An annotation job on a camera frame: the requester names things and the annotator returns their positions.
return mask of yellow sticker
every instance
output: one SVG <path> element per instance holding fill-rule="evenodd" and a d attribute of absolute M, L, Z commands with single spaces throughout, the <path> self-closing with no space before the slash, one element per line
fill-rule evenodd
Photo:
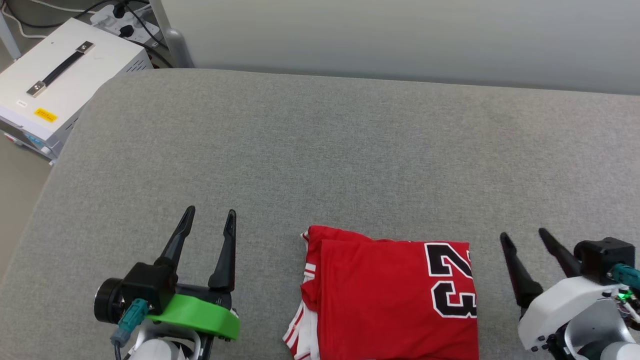
<path fill-rule="evenodd" d="M 53 115 L 52 113 L 48 112 L 47 110 L 45 110 L 43 108 L 37 109 L 35 114 L 38 115 L 39 117 L 45 119 L 48 122 L 54 122 L 58 118 L 57 116 Z"/>

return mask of power outlet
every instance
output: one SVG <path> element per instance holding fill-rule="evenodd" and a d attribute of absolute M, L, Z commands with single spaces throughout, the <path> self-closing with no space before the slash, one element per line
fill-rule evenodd
<path fill-rule="evenodd" d="M 136 10 L 136 14 L 142 19 L 143 12 L 145 10 Z M 142 20 L 145 26 L 156 39 L 162 40 L 163 35 L 160 32 L 160 28 L 151 24 L 149 21 Z M 131 12 L 125 12 L 124 16 L 120 19 L 113 16 L 113 5 L 106 5 L 95 14 L 91 16 L 91 24 L 93 27 L 108 31 L 120 36 L 120 29 L 124 26 L 133 26 L 133 34 L 125 39 L 140 42 L 142 44 L 149 45 L 150 47 L 157 47 L 158 43 L 147 33 L 145 28 L 142 27 L 140 22 L 136 19 Z"/>

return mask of teal connector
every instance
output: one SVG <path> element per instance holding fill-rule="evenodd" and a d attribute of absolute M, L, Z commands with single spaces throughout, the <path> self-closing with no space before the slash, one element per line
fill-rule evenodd
<path fill-rule="evenodd" d="M 131 306 L 118 322 L 118 329 L 111 335 L 111 343 L 122 348 L 129 341 L 133 330 L 142 323 L 147 314 L 149 314 L 147 301 L 133 300 Z"/>
<path fill-rule="evenodd" d="M 640 271 L 628 265 L 616 264 L 611 270 L 611 278 L 620 284 L 640 289 Z"/>

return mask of metal leg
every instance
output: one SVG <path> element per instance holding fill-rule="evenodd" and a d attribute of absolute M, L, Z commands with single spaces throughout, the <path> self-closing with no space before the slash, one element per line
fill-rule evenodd
<path fill-rule="evenodd" d="M 2 42 L 6 47 L 7 51 L 9 51 L 9 55 L 14 60 L 18 60 L 22 54 L 20 53 L 20 49 L 18 49 L 18 44 L 15 43 L 15 39 L 11 34 L 11 30 L 6 25 L 6 21 L 4 19 L 4 15 L 0 14 L 0 38 L 2 38 Z"/>

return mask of camera lens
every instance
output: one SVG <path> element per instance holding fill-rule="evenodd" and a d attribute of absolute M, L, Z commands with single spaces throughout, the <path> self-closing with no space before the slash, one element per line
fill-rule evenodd
<path fill-rule="evenodd" d="M 93 315 L 100 322 L 118 323 L 122 317 L 122 279 L 112 277 L 102 283 L 93 300 Z"/>

